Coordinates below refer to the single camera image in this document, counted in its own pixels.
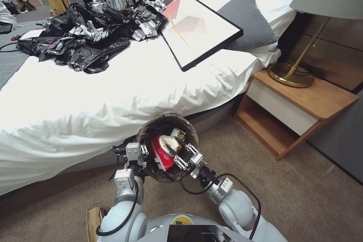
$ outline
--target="abstract artwork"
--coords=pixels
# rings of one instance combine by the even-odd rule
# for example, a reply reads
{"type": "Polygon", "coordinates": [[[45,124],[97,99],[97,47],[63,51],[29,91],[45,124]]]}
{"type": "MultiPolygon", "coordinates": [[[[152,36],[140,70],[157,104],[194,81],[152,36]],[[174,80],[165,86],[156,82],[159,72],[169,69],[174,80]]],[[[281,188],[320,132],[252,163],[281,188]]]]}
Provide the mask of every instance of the abstract artwork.
{"type": "Polygon", "coordinates": [[[168,19],[161,33],[182,71],[187,71],[228,43],[243,30],[198,0],[162,0],[168,19]]]}

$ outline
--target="gray pillow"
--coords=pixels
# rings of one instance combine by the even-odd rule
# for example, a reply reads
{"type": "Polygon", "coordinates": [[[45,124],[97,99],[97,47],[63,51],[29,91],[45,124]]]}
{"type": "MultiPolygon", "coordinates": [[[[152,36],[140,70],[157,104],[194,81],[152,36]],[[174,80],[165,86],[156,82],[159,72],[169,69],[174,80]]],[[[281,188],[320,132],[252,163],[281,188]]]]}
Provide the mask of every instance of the gray pillow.
{"type": "Polygon", "coordinates": [[[255,0],[231,0],[217,12],[243,29],[243,36],[230,43],[229,50],[245,51],[277,41],[255,0]]]}

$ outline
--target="beige carpet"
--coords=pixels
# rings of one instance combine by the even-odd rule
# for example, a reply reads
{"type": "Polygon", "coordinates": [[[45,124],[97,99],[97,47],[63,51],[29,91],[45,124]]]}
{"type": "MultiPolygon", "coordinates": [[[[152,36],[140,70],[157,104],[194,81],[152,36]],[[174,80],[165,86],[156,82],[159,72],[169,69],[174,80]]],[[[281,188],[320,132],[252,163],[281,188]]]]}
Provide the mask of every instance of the beige carpet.
{"type": "MultiPolygon", "coordinates": [[[[262,215],[287,240],[362,241],[363,187],[310,146],[275,161],[230,116],[201,134],[200,143],[209,167],[240,177],[259,197],[262,215]]],[[[64,174],[1,196],[1,241],[86,241],[86,211],[113,205],[115,186],[107,181],[112,170],[64,174]]],[[[195,181],[186,185],[199,190],[195,181]]],[[[145,180],[144,209],[149,219],[190,213],[223,223],[207,195],[189,195],[178,183],[150,177],[145,180]]]]}

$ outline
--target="black picture frame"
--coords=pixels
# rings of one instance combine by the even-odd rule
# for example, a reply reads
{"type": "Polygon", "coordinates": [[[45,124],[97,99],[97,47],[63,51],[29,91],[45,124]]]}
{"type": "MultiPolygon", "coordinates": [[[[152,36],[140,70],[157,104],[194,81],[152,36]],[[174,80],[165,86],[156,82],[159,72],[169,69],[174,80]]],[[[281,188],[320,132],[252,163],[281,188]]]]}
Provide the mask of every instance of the black picture frame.
{"type": "Polygon", "coordinates": [[[197,64],[199,64],[200,62],[202,62],[203,60],[205,60],[206,58],[210,57],[211,55],[213,55],[214,53],[218,52],[219,50],[223,49],[226,47],[226,45],[230,44],[231,42],[235,41],[236,39],[240,38],[243,36],[243,29],[239,26],[237,26],[235,23],[231,22],[230,20],[226,19],[225,17],[223,17],[222,15],[218,14],[217,12],[215,12],[214,10],[212,10],[211,8],[209,8],[208,6],[206,6],[205,4],[203,4],[202,2],[200,2],[199,0],[194,0],[196,2],[198,2],[199,4],[201,4],[202,6],[204,6],[206,9],[208,9],[209,11],[211,11],[212,13],[218,15],[220,18],[224,19],[225,21],[227,21],[228,23],[230,23],[231,25],[233,25],[234,27],[236,27],[237,29],[239,29],[238,32],[236,32],[235,34],[231,35],[229,38],[223,40],[222,42],[220,42],[219,44],[217,44],[216,46],[214,46],[213,48],[211,48],[210,50],[206,51],[205,53],[203,53],[202,55],[200,55],[199,57],[195,58],[192,62],[186,64],[185,66],[181,66],[180,62],[178,61],[176,55],[174,54],[172,48],[170,47],[168,41],[166,40],[166,38],[164,37],[164,35],[162,34],[162,31],[160,30],[160,34],[163,37],[164,41],[166,42],[166,44],[168,45],[171,53],[174,56],[174,59],[176,60],[178,66],[180,67],[180,69],[183,72],[188,71],[190,68],[196,66],[197,64]]]}

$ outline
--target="bed frame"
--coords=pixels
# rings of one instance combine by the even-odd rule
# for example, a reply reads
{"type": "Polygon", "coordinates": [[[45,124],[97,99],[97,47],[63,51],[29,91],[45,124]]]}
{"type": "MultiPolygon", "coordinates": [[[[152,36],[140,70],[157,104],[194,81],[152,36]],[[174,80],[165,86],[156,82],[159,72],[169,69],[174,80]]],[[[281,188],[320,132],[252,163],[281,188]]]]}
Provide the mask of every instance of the bed frame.
{"type": "MultiPolygon", "coordinates": [[[[281,57],[279,58],[278,61],[282,62],[285,61],[288,53],[295,46],[295,44],[301,37],[302,33],[304,33],[304,30],[305,28],[307,28],[309,22],[311,21],[311,18],[312,15],[310,14],[297,13],[294,21],[291,23],[291,25],[286,29],[284,34],[279,39],[278,47],[281,50],[281,57]]],[[[236,105],[239,104],[241,98],[242,95],[239,95],[222,106],[219,106],[217,108],[208,111],[186,116],[186,119],[193,124],[197,133],[200,134],[210,129],[220,120],[222,120],[226,115],[228,115],[233,109],[235,109],[236,105]]],[[[116,155],[110,150],[106,153],[93,157],[87,161],[71,166],[62,171],[60,174],[84,170],[84,169],[102,167],[110,164],[115,164],[115,162],[116,162],[116,155]]]]}

